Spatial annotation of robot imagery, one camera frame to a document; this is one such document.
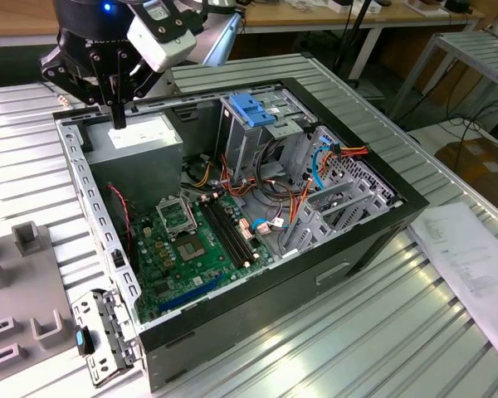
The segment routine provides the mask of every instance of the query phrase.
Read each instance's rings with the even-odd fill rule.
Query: wooden table
[[[306,32],[343,30],[348,13],[337,13],[326,7],[314,7],[300,11],[290,4],[252,3],[247,7],[246,23],[242,33]],[[483,14],[450,14],[445,17],[424,17],[393,0],[393,5],[383,7],[379,14],[368,14],[361,25],[369,34],[350,72],[350,79],[358,79],[371,55],[380,33],[386,27],[427,27],[463,25],[464,31],[474,29]],[[354,24],[351,16],[349,26]],[[27,46],[56,43],[57,23],[49,19],[0,12],[0,46]]]

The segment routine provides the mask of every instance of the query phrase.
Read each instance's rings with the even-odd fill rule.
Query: cable connector
[[[330,145],[330,151],[338,157],[338,162],[341,162],[341,145],[338,143],[332,143]]]

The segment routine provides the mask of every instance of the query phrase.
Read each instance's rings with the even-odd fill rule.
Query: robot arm
[[[115,129],[126,126],[134,98],[188,57],[208,19],[208,0],[200,12],[180,11],[173,0],[56,0],[55,9],[58,47],[41,59],[42,75],[86,104],[98,104]],[[240,19],[234,17],[236,26]],[[230,51],[234,35],[227,39]]]

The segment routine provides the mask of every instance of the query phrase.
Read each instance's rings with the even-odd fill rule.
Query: motherboard
[[[207,202],[161,201],[132,223],[138,245],[140,322],[230,284],[274,260],[229,195]]]

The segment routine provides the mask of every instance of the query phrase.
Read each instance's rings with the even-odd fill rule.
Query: ram slot
[[[253,263],[252,252],[232,225],[231,219],[227,216],[222,206],[214,202],[203,203],[200,207],[212,231],[228,253],[234,266],[240,269],[244,268],[246,262]]]

